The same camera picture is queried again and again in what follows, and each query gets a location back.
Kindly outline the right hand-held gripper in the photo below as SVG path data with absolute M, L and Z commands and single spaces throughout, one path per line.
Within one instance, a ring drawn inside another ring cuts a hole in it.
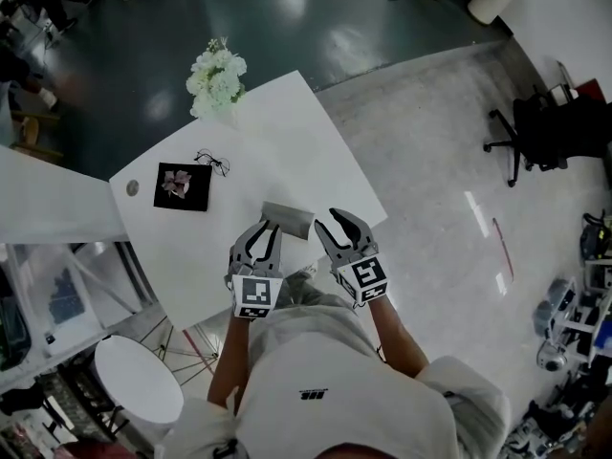
M 315 221 L 315 232 L 331 261 L 335 280 L 355 305 L 364 305 L 386 295 L 386 259 L 379 252 L 378 245 L 373 244 L 370 227 L 344 209 L 330 208 L 329 212 L 351 242 L 340 244 L 323 223 Z

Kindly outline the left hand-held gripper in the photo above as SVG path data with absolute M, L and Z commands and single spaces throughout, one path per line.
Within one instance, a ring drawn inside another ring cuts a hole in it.
M 244 319 L 266 318 L 274 310 L 283 278 L 279 270 L 282 230 L 275 225 L 268 238 L 265 254 L 255 260 L 251 248 L 268 226 L 261 221 L 246 229 L 229 251 L 228 273 L 224 277 L 232 298 L 232 315 Z

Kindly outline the person's left forearm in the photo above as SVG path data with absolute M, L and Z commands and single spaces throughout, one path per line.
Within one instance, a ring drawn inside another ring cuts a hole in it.
M 249 380 L 250 324 L 246 318 L 230 317 L 225 343 L 208 390 L 208 401 L 231 413 L 239 408 Z

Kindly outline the person's right forearm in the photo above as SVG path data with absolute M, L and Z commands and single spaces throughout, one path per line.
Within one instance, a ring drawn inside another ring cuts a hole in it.
M 429 362 L 422 348 L 404 327 L 387 296 L 368 302 L 386 363 L 394 370 L 416 378 Z

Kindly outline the eyeglasses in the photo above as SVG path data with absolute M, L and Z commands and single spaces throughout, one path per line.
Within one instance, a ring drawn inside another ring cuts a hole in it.
M 194 161 L 197 164 L 210 166 L 215 174 L 224 178 L 226 178 L 230 173 L 230 161 L 226 158 L 215 157 L 208 149 L 200 149 L 197 152 Z

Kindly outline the person's grey trousers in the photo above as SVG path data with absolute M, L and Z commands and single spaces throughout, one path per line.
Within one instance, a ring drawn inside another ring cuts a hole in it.
M 295 306 L 325 306 L 350 309 L 348 303 L 338 295 L 326 294 L 314 287 L 312 276 L 300 271 L 285 278 L 281 284 L 275 309 L 286 309 Z

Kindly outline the black square mat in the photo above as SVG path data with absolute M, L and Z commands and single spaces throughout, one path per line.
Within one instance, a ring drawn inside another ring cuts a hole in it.
M 185 199 L 178 198 L 175 195 L 169 196 L 161 187 L 164 173 L 177 170 L 186 171 L 191 175 L 190 187 Z M 153 206 L 155 208 L 206 212 L 208 210 L 211 175 L 212 169 L 207 165 L 159 163 Z

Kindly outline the person's white shirt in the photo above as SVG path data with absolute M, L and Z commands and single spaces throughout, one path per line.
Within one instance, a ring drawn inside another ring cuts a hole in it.
M 250 372 L 220 404 L 185 403 L 155 459 L 316 459 L 350 447 L 393 459 L 496 459 L 508 398 L 453 357 L 415 377 L 381 358 L 348 306 L 256 321 Z

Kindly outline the thin red stick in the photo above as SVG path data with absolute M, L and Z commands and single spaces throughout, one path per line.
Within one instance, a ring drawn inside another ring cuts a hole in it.
M 510 276 L 511 276 L 511 280 L 512 280 L 512 282 L 514 282 L 515 274 L 514 274 L 513 262 L 512 262 L 512 259 L 510 257 L 510 253 L 509 253 L 509 250 L 508 250 L 508 247 L 507 247 L 507 244 L 506 244 L 503 232 L 502 232 L 501 227 L 500 227 L 500 225 L 499 225 L 499 223 L 498 223 L 498 221 L 497 221 L 497 219 L 495 217 L 492 218 L 492 224 L 495 227 L 497 236 L 499 238 L 499 241 L 500 241 L 503 253 L 504 253 L 504 257 L 505 257 L 505 260 L 507 262 L 507 266 L 508 266 L 508 270 L 509 270 L 509 273 L 510 273 Z

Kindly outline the white flower bouquet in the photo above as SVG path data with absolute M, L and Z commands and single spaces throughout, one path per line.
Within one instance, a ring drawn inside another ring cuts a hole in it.
M 206 115 L 231 113 L 246 93 L 242 78 L 247 71 L 246 60 L 230 50 L 225 36 L 212 38 L 191 65 L 186 80 L 186 90 L 192 96 L 190 115 L 200 120 Z

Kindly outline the round white side table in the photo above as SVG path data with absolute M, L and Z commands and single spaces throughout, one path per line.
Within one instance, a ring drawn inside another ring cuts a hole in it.
M 116 404 L 148 425 L 169 426 L 186 401 L 207 396 L 222 346 L 220 327 L 180 330 L 152 307 L 100 340 L 93 365 Z

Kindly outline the white metal shelf rack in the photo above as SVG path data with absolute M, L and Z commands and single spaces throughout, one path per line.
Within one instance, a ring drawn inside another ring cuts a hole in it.
M 0 394 L 156 302 L 128 242 L 0 243 Z

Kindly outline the white round device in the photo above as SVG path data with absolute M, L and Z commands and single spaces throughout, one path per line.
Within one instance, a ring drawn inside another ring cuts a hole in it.
M 557 372 L 568 363 L 564 351 L 553 345 L 550 341 L 544 341 L 536 354 L 536 364 L 539 368 L 548 372 Z

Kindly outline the black office chair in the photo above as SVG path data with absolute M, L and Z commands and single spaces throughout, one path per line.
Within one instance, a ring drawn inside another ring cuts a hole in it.
M 492 119 L 499 119 L 508 139 L 483 145 L 487 153 L 496 147 L 510 147 L 514 153 L 513 176 L 518 178 L 519 164 L 525 160 L 528 170 L 538 166 L 543 172 L 565 169 L 575 157 L 602 159 L 612 143 L 612 103 L 579 96 L 562 105 L 552 105 L 544 95 L 535 93 L 513 101 L 513 122 L 493 109 Z

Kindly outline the black and yellow bag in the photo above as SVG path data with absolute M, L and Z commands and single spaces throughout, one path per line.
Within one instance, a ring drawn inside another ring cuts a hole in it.
M 612 258 L 612 229 L 605 223 L 605 211 L 600 217 L 582 215 L 579 250 L 584 261 Z

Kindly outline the white equipment shelf cart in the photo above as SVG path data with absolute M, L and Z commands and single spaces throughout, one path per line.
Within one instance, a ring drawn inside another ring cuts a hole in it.
M 590 367 L 596 357 L 612 356 L 604 343 L 597 345 L 603 324 L 612 319 L 612 258 L 587 260 L 575 279 L 576 296 L 568 318 L 557 318 L 553 337 L 547 341 L 561 348 L 567 360 Z

